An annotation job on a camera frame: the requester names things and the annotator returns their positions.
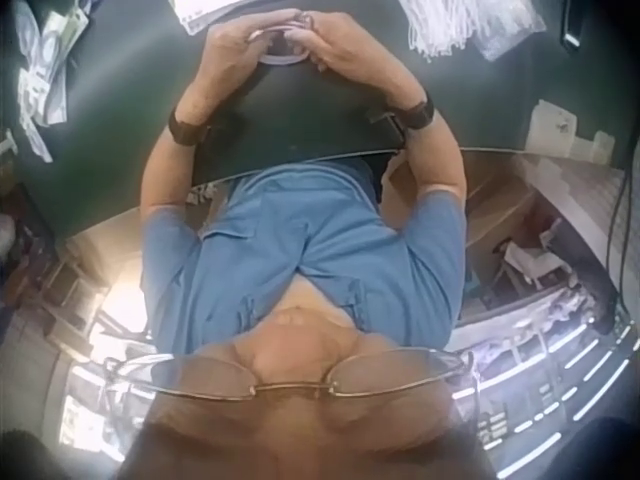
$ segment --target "shirt sleeve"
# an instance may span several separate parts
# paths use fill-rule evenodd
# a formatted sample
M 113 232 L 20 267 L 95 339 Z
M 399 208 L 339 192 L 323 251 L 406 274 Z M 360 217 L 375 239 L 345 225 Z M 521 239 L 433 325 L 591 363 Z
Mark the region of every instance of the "shirt sleeve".
M 411 329 L 413 344 L 439 348 L 449 340 L 460 314 L 464 290 L 467 222 L 458 199 L 450 192 L 423 196 L 403 231 L 411 272 L 424 302 L 426 320 Z
M 172 207 L 156 210 L 143 227 L 142 291 L 148 326 L 158 351 L 184 353 L 188 326 L 186 297 L 200 240 Z

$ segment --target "eyeglasses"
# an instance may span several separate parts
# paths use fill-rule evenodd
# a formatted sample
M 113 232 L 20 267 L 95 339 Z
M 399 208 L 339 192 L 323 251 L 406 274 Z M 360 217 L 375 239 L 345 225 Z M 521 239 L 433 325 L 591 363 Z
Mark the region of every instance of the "eyeglasses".
M 428 348 L 400 348 L 347 358 L 321 382 L 260 383 L 247 368 L 218 358 L 149 355 L 109 368 L 107 389 L 142 396 L 145 391 L 212 401 L 246 401 L 274 390 L 311 390 L 314 395 L 362 398 L 402 392 L 438 381 L 468 377 L 473 357 Z M 125 389 L 117 385 L 128 384 Z

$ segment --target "person's right arm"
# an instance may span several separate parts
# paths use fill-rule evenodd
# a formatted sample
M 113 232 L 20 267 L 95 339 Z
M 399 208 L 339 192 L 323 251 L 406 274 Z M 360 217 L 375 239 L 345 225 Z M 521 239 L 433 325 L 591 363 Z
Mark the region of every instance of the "person's right arm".
M 354 82 L 380 90 L 391 107 L 409 110 L 426 99 L 415 76 L 369 32 L 344 13 L 309 12 L 313 29 L 292 30 L 287 38 L 308 48 L 326 67 Z M 419 198 L 433 191 L 451 192 L 464 206 L 467 183 L 462 154 L 447 122 L 436 112 L 432 124 L 409 130 L 407 159 Z

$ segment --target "hand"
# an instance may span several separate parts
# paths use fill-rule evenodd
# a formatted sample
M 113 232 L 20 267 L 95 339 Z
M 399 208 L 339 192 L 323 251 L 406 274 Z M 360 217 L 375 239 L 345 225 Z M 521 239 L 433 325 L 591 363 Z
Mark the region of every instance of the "hand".
M 312 30 L 295 29 L 285 37 L 307 48 L 322 70 L 326 65 L 354 82 L 380 89 L 388 102 L 409 109 L 426 99 L 413 74 L 346 13 L 307 12 Z
M 293 20 L 299 10 L 276 10 L 245 15 L 214 25 L 207 33 L 200 68 L 176 110 L 180 120 L 206 121 L 215 107 L 240 87 L 253 73 L 271 38 L 261 35 L 248 42 L 256 30 Z

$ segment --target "forearm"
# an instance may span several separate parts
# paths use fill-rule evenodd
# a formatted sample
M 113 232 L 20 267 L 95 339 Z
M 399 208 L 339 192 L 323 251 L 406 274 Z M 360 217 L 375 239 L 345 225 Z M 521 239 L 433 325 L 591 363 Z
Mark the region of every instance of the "forearm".
M 426 93 L 415 77 L 404 67 L 394 83 L 385 89 L 389 103 L 408 110 L 426 100 Z M 407 132 L 406 154 L 418 185 L 418 196 L 435 190 L 446 190 L 459 198 L 464 206 L 467 181 L 462 153 L 447 122 L 436 112 L 433 122 L 421 130 Z
M 201 125 L 213 108 L 215 104 L 203 99 L 190 85 L 176 106 L 176 119 Z M 165 127 L 147 160 L 142 177 L 140 214 L 143 221 L 158 207 L 184 208 L 191 189 L 194 152 L 195 147 L 177 144 Z

